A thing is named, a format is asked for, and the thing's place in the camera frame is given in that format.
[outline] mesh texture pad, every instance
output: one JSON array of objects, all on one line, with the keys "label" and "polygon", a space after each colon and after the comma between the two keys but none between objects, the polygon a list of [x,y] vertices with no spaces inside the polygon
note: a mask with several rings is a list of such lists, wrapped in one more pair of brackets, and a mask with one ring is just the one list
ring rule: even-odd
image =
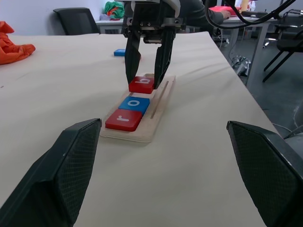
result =
[{"label": "mesh texture pad", "polygon": [[295,175],[261,135],[230,127],[240,174],[255,206],[268,227],[281,224],[295,205],[299,186]]},{"label": "mesh texture pad", "polygon": [[78,134],[56,176],[56,190],[72,224],[77,220],[89,185],[96,154],[98,128],[98,124],[93,124]]}]

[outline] white table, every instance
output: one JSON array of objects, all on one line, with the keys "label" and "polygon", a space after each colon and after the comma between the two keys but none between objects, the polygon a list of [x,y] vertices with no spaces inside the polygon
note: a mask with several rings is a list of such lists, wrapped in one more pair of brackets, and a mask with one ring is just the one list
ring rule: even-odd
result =
[{"label": "white table", "polygon": [[96,21],[97,26],[100,29],[102,34],[105,34],[106,30],[117,29],[120,30],[122,28],[123,19],[120,20],[99,20]]},{"label": "white table", "polygon": [[[0,66],[0,205],[62,130],[103,118],[127,88],[113,56],[122,35],[10,38],[36,51]],[[140,45],[139,73],[153,71],[156,49]],[[150,144],[99,139],[75,227],[264,227],[226,124],[274,126],[208,33],[178,34],[168,73],[177,83]]]},{"label": "white table", "polygon": [[[244,17],[244,18],[246,20],[248,20],[249,22],[257,20],[256,18],[251,18],[251,17]],[[272,18],[265,23],[249,26],[249,27],[261,27],[261,31],[259,32],[259,35],[258,35],[257,44],[256,44],[256,47],[255,47],[255,50],[254,50],[254,53],[253,53],[253,56],[251,59],[250,73],[249,73],[248,81],[246,84],[248,90],[250,90],[250,91],[252,91],[252,89],[253,89],[252,85],[254,84],[255,80],[262,81],[262,79],[263,79],[256,74],[257,68],[259,66],[259,59],[260,59],[257,56],[260,56],[262,54],[262,47],[264,45],[264,40],[266,37],[268,26],[269,26],[270,22],[272,22],[272,21],[275,21],[275,19]],[[242,25],[242,24],[243,23],[240,21],[240,19],[238,17],[231,17],[223,22],[224,26],[225,25],[226,26],[237,26],[237,25]],[[237,42],[238,34],[239,34],[239,29],[232,30],[231,40],[230,40],[230,44],[229,44],[227,53],[229,53],[231,51],[231,49],[235,46],[235,43]],[[229,56],[226,56],[226,58],[228,59],[229,63],[232,63]]]}]

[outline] blue block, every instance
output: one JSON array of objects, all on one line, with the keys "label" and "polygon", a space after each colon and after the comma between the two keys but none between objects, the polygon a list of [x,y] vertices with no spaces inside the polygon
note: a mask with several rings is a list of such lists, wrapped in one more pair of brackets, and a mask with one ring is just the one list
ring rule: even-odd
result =
[{"label": "blue block", "polygon": [[149,105],[149,98],[127,97],[118,109],[140,111],[144,115]]},{"label": "blue block", "polygon": [[124,57],[125,56],[125,49],[118,49],[114,52],[114,56],[121,56]]}]

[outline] wooden board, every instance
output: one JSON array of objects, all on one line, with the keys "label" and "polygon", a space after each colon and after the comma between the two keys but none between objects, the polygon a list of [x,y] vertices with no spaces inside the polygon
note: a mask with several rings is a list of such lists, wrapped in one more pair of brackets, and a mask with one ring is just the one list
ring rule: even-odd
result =
[{"label": "wooden board", "polygon": [[[144,76],[150,77],[153,76],[153,74],[145,74]],[[175,81],[175,76],[166,76],[159,85],[158,89],[154,90],[150,95],[130,93],[129,91],[125,92],[120,101],[111,109],[107,116],[102,119],[103,124],[100,136],[142,143],[151,142],[156,128],[160,122],[161,116],[167,106]],[[127,132],[105,128],[105,121],[120,106],[127,96],[149,98],[151,100],[151,103],[146,110],[145,115],[141,119],[136,131]]]}]

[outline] robotic arm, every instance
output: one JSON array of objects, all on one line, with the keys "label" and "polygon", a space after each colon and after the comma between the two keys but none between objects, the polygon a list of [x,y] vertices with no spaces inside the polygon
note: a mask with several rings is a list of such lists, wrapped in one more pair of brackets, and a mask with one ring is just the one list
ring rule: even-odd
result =
[{"label": "robotic arm", "polygon": [[133,17],[127,19],[127,28],[124,31],[127,38],[125,51],[127,81],[131,83],[138,71],[141,58],[138,49],[140,38],[143,37],[146,44],[162,44],[157,49],[154,69],[154,88],[157,89],[169,67],[176,33],[186,28],[184,19],[178,18],[180,1],[137,0],[132,1],[132,9]]}]

